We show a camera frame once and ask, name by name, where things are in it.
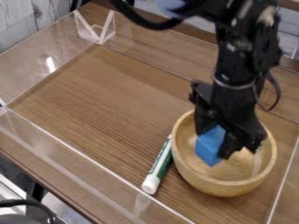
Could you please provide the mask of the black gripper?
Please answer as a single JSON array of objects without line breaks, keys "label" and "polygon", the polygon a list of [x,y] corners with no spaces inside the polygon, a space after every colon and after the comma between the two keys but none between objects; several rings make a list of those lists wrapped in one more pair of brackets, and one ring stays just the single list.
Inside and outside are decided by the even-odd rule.
[{"label": "black gripper", "polygon": [[204,135],[217,125],[226,130],[220,157],[230,159],[244,147],[257,152],[268,139],[268,131],[258,120],[258,100],[253,88],[230,89],[217,83],[196,80],[192,83],[190,101],[196,106],[197,134]]}]

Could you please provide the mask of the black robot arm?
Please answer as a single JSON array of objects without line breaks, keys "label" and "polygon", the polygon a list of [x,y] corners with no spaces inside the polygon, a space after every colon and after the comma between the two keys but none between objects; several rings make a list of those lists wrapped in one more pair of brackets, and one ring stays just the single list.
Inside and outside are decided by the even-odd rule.
[{"label": "black robot arm", "polygon": [[249,148],[257,151],[268,139],[256,107],[270,73],[280,63],[278,0],[161,0],[167,16],[202,17],[216,23],[220,55],[213,83],[192,84],[196,129],[200,139],[220,130],[214,156],[228,159]]}]

